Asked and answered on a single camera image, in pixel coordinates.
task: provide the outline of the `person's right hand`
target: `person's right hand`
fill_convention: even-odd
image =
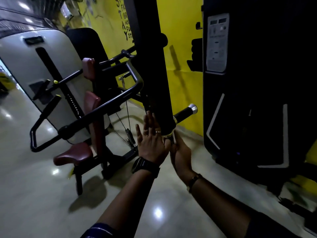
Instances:
[[[184,143],[179,133],[174,130],[176,144],[171,147],[171,161],[178,177],[188,185],[188,182],[196,176],[192,170],[192,151]]]

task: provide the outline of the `bracelet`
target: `bracelet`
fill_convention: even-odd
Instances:
[[[194,183],[196,182],[196,180],[198,180],[199,178],[202,178],[202,177],[203,176],[201,174],[197,174],[189,181],[188,186],[187,186],[187,191],[189,193],[192,192],[192,187],[193,187]]]

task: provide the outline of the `white marble floor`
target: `white marble floor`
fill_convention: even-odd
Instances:
[[[129,103],[131,129],[142,123],[144,110]],[[104,181],[101,167],[83,175],[84,192],[78,197],[75,179],[68,179],[72,165],[56,167],[52,158],[70,144],[60,140],[39,153],[30,151],[29,131],[39,116],[33,103],[19,90],[0,101],[0,234],[1,237],[80,237],[93,225],[131,175],[133,162]],[[129,126],[125,105],[118,115]],[[126,138],[116,115],[110,117],[115,130]],[[45,122],[38,130],[38,143],[56,135]],[[185,132],[192,148],[193,168],[204,177],[252,208],[264,212],[294,233],[303,220],[281,206],[263,188],[216,164],[204,148],[202,138]],[[111,151],[123,155],[130,148],[116,133],[106,142]],[[169,157],[149,194],[135,237],[224,237],[176,176]]]

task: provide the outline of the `ceiling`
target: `ceiling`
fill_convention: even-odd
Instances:
[[[39,28],[52,20],[65,0],[0,0],[0,38]]]

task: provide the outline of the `dark sleeve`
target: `dark sleeve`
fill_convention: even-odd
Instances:
[[[96,223],[90,227],[86,232],[81,236],[81,238],[108,238],[108,237],[117,237],[117,231],[107,224]]]
[[[299,238],[287,228],[272,220],[263,213],[257,212],[252,218],[245,238]]]

